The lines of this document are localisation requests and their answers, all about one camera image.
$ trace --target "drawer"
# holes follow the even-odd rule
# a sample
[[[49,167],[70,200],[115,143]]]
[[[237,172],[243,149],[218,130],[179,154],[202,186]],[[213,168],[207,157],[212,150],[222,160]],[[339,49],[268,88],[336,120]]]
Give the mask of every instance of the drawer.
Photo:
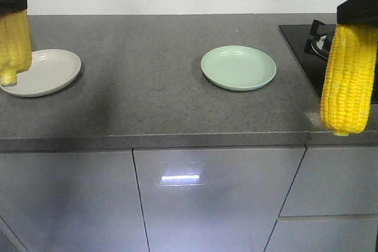
[[[281,216],[377,213],[378,148],[311,148]]]
[[[375,252],[377,219],[278,221],[266,252]]]

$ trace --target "cabinet door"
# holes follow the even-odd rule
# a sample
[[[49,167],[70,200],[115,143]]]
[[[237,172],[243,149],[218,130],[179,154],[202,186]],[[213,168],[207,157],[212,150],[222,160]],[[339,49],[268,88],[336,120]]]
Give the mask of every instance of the cabinet door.
[[[279,221],[266,252],[375,252],[378,220]]]
[[[282,216],[378,214],[378,148],[310,148]]]
[[[29,252],[148,251],[131,152],[0,155],[0,216]]]
[[[262,252],[304,149],[134,151],[151,252]]]

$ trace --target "gas stove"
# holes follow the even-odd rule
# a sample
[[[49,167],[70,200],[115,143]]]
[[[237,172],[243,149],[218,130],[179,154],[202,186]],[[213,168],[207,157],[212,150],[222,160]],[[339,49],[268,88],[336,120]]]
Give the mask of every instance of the gas stove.
[[[336,25],[314,20],[312,25],[279,25],[279,28],[316,94],[321,97]],[[378,104],[378,67],[375,69],[372,104]]]

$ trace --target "countertop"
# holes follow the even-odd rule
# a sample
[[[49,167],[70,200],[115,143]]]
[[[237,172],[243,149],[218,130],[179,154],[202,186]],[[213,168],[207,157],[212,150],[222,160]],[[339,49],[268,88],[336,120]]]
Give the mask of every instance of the countertop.
[[[29,16],[33,50],[76,53],[76,80],[39,98],[0,92],[0,151],[195,146],[375,144],[366,131],[333,136],[279,24],[335,23],[334,14]],[[210,83],[200,61],[222,45],[257,48],[277,74],[258,90]]]

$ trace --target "black stove top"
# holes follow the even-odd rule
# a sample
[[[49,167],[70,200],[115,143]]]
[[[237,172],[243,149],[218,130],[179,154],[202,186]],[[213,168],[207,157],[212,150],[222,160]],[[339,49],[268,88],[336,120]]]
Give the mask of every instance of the black stove top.
[[[302,67],[309,82],[314,88],[318,97],[321,97],[323,88],[325,68],[327,66],[327,60],[318,56],[318,54],[306,53],[308,39],[312,39],[313,36],[309,34],[311,29],[309,25],[279,25],[283,36],[286,38],[291,50],[293,51],[299,65]],[[319,27],[320,34],[328,34],[335,31],[336,25],[327,24]],[[375,82],[373,86],[372,104],[378,104],[378,67],[375,72]]]

